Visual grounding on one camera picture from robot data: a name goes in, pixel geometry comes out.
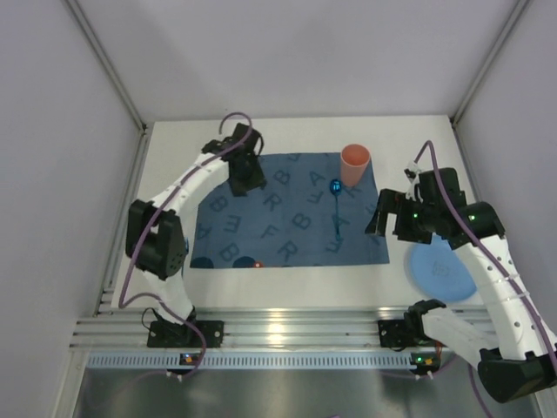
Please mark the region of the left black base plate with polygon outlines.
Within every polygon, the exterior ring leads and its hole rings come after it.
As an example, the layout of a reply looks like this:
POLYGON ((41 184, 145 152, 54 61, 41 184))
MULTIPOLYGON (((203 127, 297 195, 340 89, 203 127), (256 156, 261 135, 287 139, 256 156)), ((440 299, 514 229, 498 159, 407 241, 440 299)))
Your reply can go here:
MULTIPOLYGON (((221 320, 197 320, 194 326, 205 337, 207 348, 219 348, 224 339, 225 323, 221 320)), ((201 348, 203 346, 198 334, 186 325, 165 320, 154 320, 150 324, 149 348, 201 348)))

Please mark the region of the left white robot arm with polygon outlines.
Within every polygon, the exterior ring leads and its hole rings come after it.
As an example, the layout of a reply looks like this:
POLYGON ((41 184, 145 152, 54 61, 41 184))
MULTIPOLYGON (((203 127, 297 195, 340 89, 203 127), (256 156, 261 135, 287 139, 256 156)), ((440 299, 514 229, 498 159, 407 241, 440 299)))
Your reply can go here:
POLYGON ((227 183, 235 197, 266 186, 258 161, 262 134, 252 122, 236 124, 232 134, 213 139, 177 180, 148 200, 136 199, 128 210, 125 255, 130 259, 117 306, 151 298, 156 313, 171 324, 190 320, 194 306, 185 290, 185 221, 218 186, 227 183))

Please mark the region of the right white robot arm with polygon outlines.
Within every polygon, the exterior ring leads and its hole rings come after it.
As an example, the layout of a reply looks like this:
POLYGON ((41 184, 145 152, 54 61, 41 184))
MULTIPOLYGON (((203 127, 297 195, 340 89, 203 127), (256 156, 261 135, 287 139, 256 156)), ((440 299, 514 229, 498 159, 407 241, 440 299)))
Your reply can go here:
POLYGON ((484 201, 468 203, 453 168, 405 174, 409 190, 381 190, 366 233, 385 235, 394 215, 393 235, 399 240, 429 245, 433 237, 443 239, 471 274, 495 331, 494 336, 480 331, 432 299, 407 308, 406 338, 452 349, 499 403, 555 387, 556 335, 520 278, 494 208, 484 201))

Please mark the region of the aluminium front rail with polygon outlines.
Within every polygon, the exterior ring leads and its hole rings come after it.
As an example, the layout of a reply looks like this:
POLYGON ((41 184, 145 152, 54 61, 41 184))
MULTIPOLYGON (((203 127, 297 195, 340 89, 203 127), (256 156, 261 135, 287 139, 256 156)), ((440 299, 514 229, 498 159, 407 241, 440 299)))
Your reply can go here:
MULTIPOLYGON (((327 310, 199 310, 200 320, 224 322, 223 349, 232 350, 373 350, 379 348, 379 320, 403 317, 403 307, 327 310)), ((74 350, 146 348, 145 326, 154 319, 143 309, 113 310, 77 320, 74 350)))

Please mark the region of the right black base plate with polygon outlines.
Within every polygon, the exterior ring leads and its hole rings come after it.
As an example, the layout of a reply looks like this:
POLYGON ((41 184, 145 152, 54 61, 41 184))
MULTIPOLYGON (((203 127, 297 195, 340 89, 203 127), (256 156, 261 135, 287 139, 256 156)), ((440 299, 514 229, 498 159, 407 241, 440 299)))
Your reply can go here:
POLYGON ((425 334, 425 329, 420 321, 408 320, 379 320, 378 334, 379 343, 383 348, 402 351, 406 348, 415 347, 447 347, 447 344, 425 334))

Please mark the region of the pink plastic cup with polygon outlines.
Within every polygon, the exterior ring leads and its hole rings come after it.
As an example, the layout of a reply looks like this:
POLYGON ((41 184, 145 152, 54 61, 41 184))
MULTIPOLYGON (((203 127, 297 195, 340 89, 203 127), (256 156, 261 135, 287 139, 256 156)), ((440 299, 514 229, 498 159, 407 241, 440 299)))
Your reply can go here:
POLYGON ((354 187, 371 161, 370 152, 359 144, 345 146, 340 153, 340 178, 343 185, 354 187))

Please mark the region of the blue lettered cloth placemat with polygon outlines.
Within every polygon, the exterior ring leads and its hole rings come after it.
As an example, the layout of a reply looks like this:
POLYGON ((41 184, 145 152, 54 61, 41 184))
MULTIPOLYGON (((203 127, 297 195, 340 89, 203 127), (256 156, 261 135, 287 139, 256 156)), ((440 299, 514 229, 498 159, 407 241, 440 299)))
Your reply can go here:
POLYGON ((369 165, 339 196, 340 240, 329 185, 340 175, 337 153, 269 154, 267 184, 234 197, 228 184, 199 205, 192 268, 365 266, 389 261, 386 240, 365 234, 378 191, 369 165))

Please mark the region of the blue plastic spoon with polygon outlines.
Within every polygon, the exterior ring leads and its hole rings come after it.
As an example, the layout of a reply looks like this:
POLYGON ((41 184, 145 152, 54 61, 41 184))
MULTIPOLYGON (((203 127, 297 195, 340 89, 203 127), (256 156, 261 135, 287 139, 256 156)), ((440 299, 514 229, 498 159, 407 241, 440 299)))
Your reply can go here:
POLYGON ((342 193, 342 183, 339 179, 332 179, 329 185, 329 190, 331 195, 334 197, 334 216, 333 224, 335 228, 336 240, 340 240, 340 230, 339 230, 339 196, 342 193))

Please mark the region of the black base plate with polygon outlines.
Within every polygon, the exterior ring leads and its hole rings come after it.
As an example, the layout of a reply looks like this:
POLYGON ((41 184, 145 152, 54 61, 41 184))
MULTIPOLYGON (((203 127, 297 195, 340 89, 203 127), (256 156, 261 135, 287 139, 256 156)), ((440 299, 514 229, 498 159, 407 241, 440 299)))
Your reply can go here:
POLYGON ((425 334, 425 329, 420 321, 408 320, 379 320, 378 334, 379 343, 383 348, 402 351, 406 348, 415 347, 447 347, 447 344, 425 334))
MULTIPOLYGON (((194 326, 205 337, 207 348, 219 348, 224 339, 225 323, 221 320, 197 320, 194 326)), ((203 346, 198 334, 186 325, 165 320, 154 320, 150 324, 149 348, 201 348, 203 346)))

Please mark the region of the blue plastic plate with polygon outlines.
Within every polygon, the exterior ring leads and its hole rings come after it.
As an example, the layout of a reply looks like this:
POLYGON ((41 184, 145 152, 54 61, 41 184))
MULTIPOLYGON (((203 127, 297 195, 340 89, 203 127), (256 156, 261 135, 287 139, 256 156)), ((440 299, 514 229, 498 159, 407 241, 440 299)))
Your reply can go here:
POLYGON ((438 236, 433 236, 430 244, 414 244, 410 248, 406 272, 413 284, 430 299, 461 302, 477 291, 465 265, 438 236))

